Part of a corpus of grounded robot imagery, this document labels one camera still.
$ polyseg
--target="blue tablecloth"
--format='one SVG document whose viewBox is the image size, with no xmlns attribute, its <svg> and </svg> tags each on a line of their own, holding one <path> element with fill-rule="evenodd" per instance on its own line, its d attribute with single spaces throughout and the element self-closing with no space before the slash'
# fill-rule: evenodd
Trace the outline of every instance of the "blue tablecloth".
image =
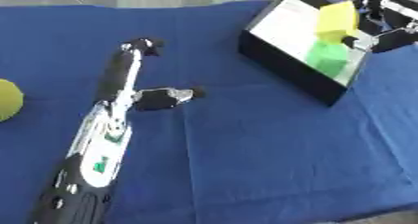
<svg viewBox="0 0 418 224">
<path fill-rule="evenodd" d="M 328 108 L 237 52 L 265 6 L 0 8 L 0 77 L 26 94 L 0 123 L 1 222 L 24 223 L 110 55 L 144 35 L 166 47 L 138 88 L 202 85 L 208 96 L 130 114 L 108 224 L 306 223 L 416 204 L 418 48 L 370 56 Z"/>
</svg>

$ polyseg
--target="black box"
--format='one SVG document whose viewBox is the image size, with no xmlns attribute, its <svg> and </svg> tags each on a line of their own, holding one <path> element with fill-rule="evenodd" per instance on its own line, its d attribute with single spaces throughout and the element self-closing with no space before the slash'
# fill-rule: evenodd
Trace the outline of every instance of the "black box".
<svg viewBox="0 0 418 224">
<path fill-rule="evenodd" d="M 303 13 L 299 14 L 295 12 L 287 15 L 287 8 L 282 8 L 282 6 L 285 4 L 286 7 L 293 6 L 291 3 L 303 7 L 300 9 L 303 10 Z M 303 54 L 305 49 L 306 52 L 309 52 L 308 50 L 312 47 L 312 38 L 310 38 L 311 40 L 307 39 L 306 44 L 308 45 L 304 44 L 304 39 L 308 36 L 311 37 L 311 30 L 312 35 L 314 35 L 314 27 L 316 24 L 312 25 L 312 27 L 307 27 L 308 29 L 297 30 L 294 28 L 304 27 L 305 23 L 308 24 L 309 22 L 304 22 L 304 19 L 308 19 L 308 17 L 309 21 L 313 21 L 314 16 L 316 18 L 318 17 L 317 13 L 319 12 L 319 8 L 329 4 L 330 2 L 327 0 L 276 0 L 271 2 L 242 31 L 239 41 L 239 51 L 246 57 L 265 66 L 279 77 L 292 82 L 299 88 L 310 93 L 325 104 L 335 104 L 352 84 L 368 53 L 364 50 L 350 49 L 342 45 L 346 49 L 346 54 L 348 54 L 348 59 L 346 60 L 347 66 L 344 66 L 345 70 L 342 69 L 335 77 L 326 76 L 303 61 L 301 59 L 302 55 L 300 55 Z M 287 17 L 286 19 L 277 20 L 280 17 L 276 16 L 277 14 L 286 15 Z M 296 19 L 295 21 L 301 19 L 300 21 L 302 22 L 292 22 L 293 19 Z M 268 27 L 265 24 L 272 21 L 275 21 L 274 25 L 277 26 L 277 31 L 280 29 L 284 30 L 280 31 L 281 34 L 277 36 L 280 37 L 281 35 L 282 39 L 274 38 L 276 45 L 267 41 L 273 39 L 272 31 L 263 32 L 260 30 L 263 29 L 262 27 Z M 365 30 L 369 29 L 366 29 L 364 22 L 361 21 L 355 37 L 362 40 L 365 38 L 371 40 L 372 36 L 369 34 L 370 32 L 366 33 Z"/>
</svg>

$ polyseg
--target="robotic arm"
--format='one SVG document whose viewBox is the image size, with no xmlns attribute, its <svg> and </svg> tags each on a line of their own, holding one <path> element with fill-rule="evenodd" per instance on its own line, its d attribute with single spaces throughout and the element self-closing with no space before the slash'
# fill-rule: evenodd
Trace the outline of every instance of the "robotic arm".
<svg viewBox="0 0 418 224">
<path fill-rule="evenodd" d="M 356 0 L 355 6 L 365 10 L 361 13 L 362 19 L 375 23 L 381 30 L 385 22 L 391 29 L 374 36 L 366 46 L 365 41 L 346 37 L 348 46 L 380 53 L 418 41 L 418 3 L 410 0 Z"/>
<path fill-rule="evenodd" d="M 172 108 L 202 97 L 199 89 L 133 89 L 143 58 L 158 55 L 160 41 L 123 43 L 101 78 L 95 105 L 66 158 L 37 200 L 28 224 L 103 224 L 132 135 L 127 113 Z"/>
</svg>

